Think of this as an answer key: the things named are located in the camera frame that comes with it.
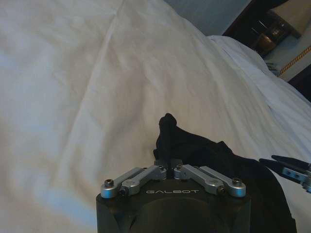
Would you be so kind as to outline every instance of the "wall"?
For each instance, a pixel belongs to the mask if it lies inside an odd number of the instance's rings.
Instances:
[[[222,35],[251,0],[165,0],[205,35]]]
[[[311,45],[311,22],[303,33],[303,35],[296,39],[293,36],[288,36],[283,40],[271,53],[269,53],[264,60],[266,62],[272,62],[278,64],[279,68],[287,65],[292,59],[299,55],[304,49]],[[295,65],[289,68],[280,77],[286,81],[289,81],[304,68],[311,64],[311,52],[305,55]]]

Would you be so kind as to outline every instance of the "lampshade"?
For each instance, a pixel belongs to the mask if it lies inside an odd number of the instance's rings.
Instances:
[[[311,0],[288,0],[270,10],[292,27],[292,34],[300,37],[311,20]]]

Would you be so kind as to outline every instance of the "bed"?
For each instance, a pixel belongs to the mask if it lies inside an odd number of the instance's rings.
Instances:
[[[158,121],[237,155],[311,161],[311,104],[162,0],[0,2],[1,232],[96,232],[105,178],[153,163]],[[298,232],[311,195],[277,176]]]

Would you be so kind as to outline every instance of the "metal joint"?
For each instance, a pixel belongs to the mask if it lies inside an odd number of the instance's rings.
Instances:
[[[306,174],[294,171],[287,167],[283,168],[282,174],[288,177],[291,177],[300,182],[302,187],[308,192],[311,193],[311,171],[306,170]]]
[[[140,191],[140,187],[144,186],[148,181],[163,179],[166,179],[166,169],[162,166],[152,165],[135,177],[123,181],[120,194],[122,196],[137,194]]]
[[[114,198],[118,194],[121,184],[124,180],[130,179],[142,171],[143,171],[142,168],[136,167],[124,173],[123,175],[119,176],[115,180],[112,179],[105,180],[104,184],[101,186],[102,198]]]
[[[246,186],[239,178],[231,179],[207,166],[202,166],[199,168],[199,170],[211,177],[217,178],[224,182],[225,189],[229,193],[229,195],[237,198],[245,197]]]
[[[174,169],[175,179],[193,179],[205,188],[205,191],[214,195],[221,195],[225,192],[224,183],[191,165],[177,165]]]

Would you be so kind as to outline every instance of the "robotic hand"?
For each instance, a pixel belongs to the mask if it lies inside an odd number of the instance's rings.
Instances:
[[[271,157],[275,161],[259,159],[259,162],[276,172],[279,176],[301,184],[308,193],[311,193],[311,164],[278,155],[272,155]]]
[[[98,233],[248,233],[250,227],[250,197],[239,178],[177,159],[105,180],[96,209]]]

